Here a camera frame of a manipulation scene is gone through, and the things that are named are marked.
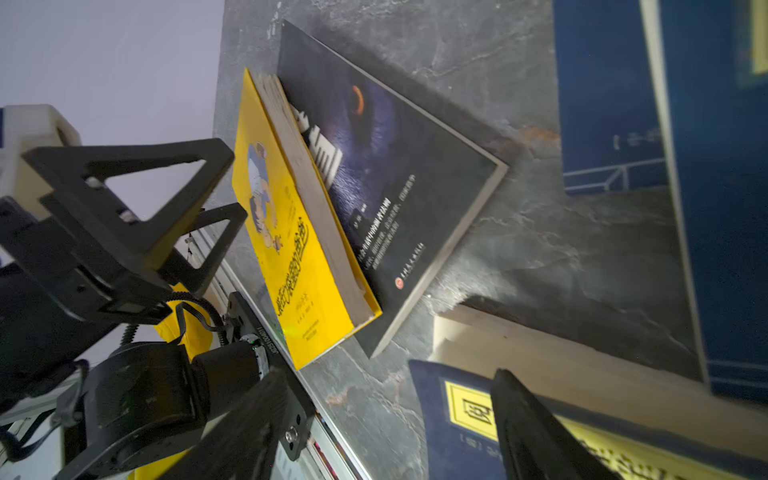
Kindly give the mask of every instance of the dark blue book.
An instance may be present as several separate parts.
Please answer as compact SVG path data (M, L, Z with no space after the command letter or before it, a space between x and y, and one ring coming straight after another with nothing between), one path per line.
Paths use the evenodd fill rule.
M640 6L554 0L567 194L667 184Z
M713 392L768 402L768 2L642 2Z

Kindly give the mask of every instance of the cartoon figure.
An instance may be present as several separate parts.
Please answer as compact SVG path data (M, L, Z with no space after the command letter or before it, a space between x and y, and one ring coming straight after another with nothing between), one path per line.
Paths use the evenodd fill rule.
M272 193L270 192L269 177L266 173L266 148L261 143L256 143L256 147L248 147L248 179L250 180L250 212L256 230L264 238L264 244L267 248L274 248L278 253L283 244L280 236L272 236L270 228L267 226L266 206L271 206L272 218L271 227L277 227L277 213L275 204L272 202Z

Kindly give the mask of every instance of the book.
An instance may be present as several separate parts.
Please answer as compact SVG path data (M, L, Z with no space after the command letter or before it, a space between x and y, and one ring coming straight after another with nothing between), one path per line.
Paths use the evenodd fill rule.
M554 0L565 193L667 184L637 2Z
M703 377L768 402L768 5L642 0Z
M297 369L381 314L274 76L245 70L232 188Z
M436 353L444 357L454 351L439 347ZM410 360L409 369L424 418L429 477L507 478L491 379L440 362ZM567 403L537 399L617 478L764 478L763 462L702 449Z
M736 457L768 472L768 408L713 396L701 382L463 305L435 317L433 346L432 361L488 378L508 369L537 396L685 439L704 452L698 458L725 452L723 459ZM674 443L664 448L674 450Z
M315 38L283 22L277 75L382 315L382 352L507 166Z

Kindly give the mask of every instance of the black book cover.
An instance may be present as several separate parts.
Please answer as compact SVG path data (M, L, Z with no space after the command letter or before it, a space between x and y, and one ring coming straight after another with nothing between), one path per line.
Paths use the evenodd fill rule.
M506 165L289 22L277 76L382 307L355 335L376 355Z

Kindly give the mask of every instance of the gray marble table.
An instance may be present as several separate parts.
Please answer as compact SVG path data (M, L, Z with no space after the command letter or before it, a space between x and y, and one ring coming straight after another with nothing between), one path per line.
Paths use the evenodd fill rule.
M383 354L350 339L303 370L373 478L427 477L407 360L456 303L699 378L669 193L563 193L549 1L227 0L214 136L231 147L243 69L276 71L284 19L510 166ZM233 201L230 172L209 206ZM275 321L245 229L227 260Z

